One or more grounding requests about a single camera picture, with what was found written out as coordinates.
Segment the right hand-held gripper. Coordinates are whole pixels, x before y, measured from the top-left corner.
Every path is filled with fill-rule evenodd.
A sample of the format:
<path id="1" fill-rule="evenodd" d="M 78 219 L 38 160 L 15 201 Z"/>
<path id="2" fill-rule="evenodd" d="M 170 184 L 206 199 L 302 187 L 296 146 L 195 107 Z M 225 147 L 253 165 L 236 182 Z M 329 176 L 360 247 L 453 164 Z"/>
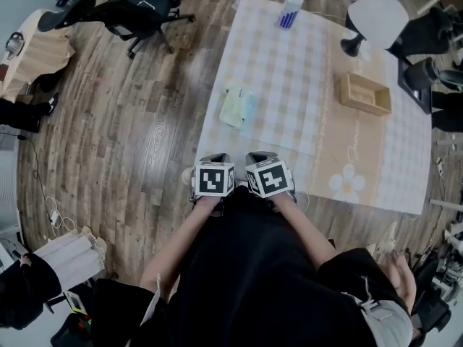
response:
<path id="1" fill-rule="evenodd" d="M 256 196 L 270 197 L 287 193 L 296 200 L 292 172 L 286 163 L 273 152 L 255 151 L 245 157 L 248 189 Z"/>

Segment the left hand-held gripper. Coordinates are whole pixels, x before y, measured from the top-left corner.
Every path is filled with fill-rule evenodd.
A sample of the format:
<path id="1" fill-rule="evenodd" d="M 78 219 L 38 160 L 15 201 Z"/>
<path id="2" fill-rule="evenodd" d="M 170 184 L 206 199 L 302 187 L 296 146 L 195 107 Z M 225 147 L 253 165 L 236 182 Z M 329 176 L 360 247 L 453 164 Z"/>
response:
<path id="1" fill-rule="evenodd" d="M 235 186 L 235 163 L 226 153 L 201 158 L 192 168 L 190 202 L 202 197 L 227 197 Z"/>

